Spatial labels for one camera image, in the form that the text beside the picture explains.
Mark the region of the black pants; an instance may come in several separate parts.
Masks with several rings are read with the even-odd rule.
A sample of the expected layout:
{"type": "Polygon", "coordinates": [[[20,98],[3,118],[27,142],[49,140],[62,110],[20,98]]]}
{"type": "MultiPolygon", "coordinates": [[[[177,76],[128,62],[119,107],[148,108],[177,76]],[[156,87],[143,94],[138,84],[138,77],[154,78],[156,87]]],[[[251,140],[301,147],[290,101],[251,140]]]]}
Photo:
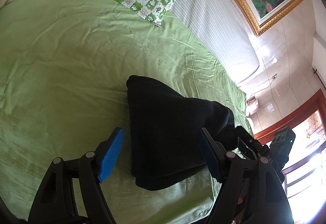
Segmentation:
{"type": "Polygon", "coordinates": [[[131,75],[126,85],[131,175],[138,187],[157,191],[200,172],[206,166],[197,141],[201,128],[227,151],[237,148],[234,115],[224,105],[184,97],[150,77],[131,75]]]}

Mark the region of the green bed sheet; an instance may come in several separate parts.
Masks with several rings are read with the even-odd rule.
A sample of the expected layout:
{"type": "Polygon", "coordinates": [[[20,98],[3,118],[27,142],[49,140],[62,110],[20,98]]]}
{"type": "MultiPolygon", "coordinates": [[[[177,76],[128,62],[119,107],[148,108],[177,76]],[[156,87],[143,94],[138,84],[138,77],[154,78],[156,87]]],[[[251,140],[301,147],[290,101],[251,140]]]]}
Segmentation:
{"type": "Polygon", "coordinates": [[[136,186],[131,75],[218,101],[249,128],[245,94],[172,13],[157,27],[114,0],[14,0],[1,9],[1,198],[16,217],[28,217],[55,157],[81,157],[115,127],[124,147],[101,187],[118,223],[191,223],[209,214],[220,185],[208,170],[160,191],[136,186]]]}

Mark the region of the white striped quilt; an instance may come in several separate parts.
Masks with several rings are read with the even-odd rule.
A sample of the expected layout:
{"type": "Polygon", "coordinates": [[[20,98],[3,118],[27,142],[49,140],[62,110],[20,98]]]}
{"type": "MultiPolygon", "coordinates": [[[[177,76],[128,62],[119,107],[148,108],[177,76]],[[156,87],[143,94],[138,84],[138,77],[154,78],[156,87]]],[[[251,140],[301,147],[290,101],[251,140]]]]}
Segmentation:
{"type": "Polygon", "coordinates": [[[176,0],[161,26],[140,18],[152,28],[163,29],[167,26],[168,12],[219,60],[235,83],[243,82],[259,68],[259,59],[229,0],[176,0]]]}

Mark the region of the red wooden door frame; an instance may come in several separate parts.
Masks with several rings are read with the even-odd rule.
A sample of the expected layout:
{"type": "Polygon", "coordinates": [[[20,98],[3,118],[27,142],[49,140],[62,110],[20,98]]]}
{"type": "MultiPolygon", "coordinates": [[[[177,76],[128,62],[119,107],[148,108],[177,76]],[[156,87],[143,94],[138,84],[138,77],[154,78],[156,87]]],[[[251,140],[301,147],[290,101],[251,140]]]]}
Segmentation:
{"type": "Polygon", "coordinates": [[[254,135],[254,138],[261,144],[268,143],[272,140],[274,134],[289,126],[294,128],[316,111],[319,111],[323,125],[325,126],[325,95],[321,89],[319,89],[312,97],[310,97],[305,103],[303,103],[295,111],[271,125],[270,127],[258,132],[254,135]]]}

